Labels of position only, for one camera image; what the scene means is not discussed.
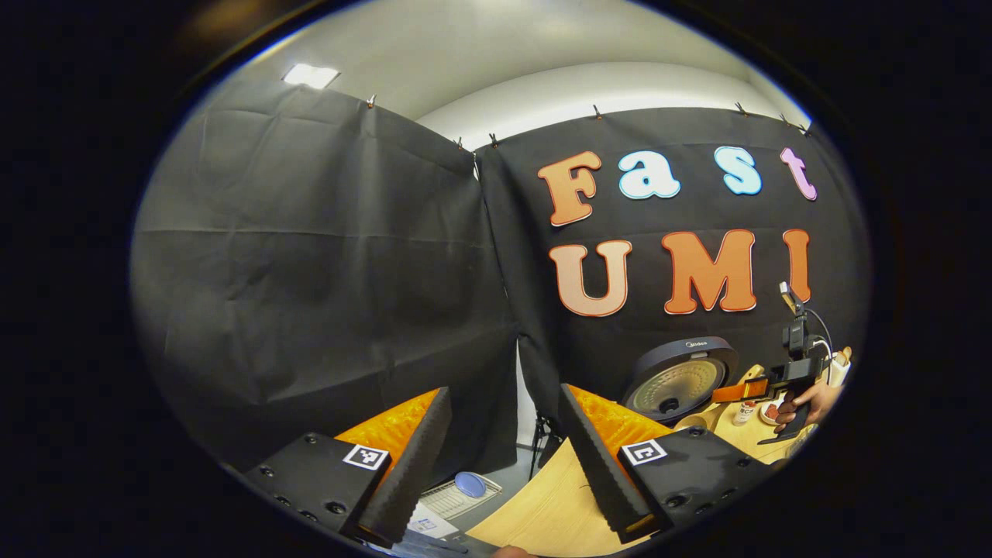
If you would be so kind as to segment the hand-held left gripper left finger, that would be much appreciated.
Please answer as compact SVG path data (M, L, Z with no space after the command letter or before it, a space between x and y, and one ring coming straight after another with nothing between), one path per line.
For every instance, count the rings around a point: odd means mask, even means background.
M246 472L246 484L315 529L376 546L404 537L451 421L446 386L336 436L305 433Z

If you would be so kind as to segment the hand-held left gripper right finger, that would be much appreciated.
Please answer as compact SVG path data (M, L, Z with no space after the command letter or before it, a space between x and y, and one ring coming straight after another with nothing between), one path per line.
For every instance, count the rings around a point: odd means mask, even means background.
M673 430L570 384L560 385L559 416L621 543L701 522L773 473L704 427Z

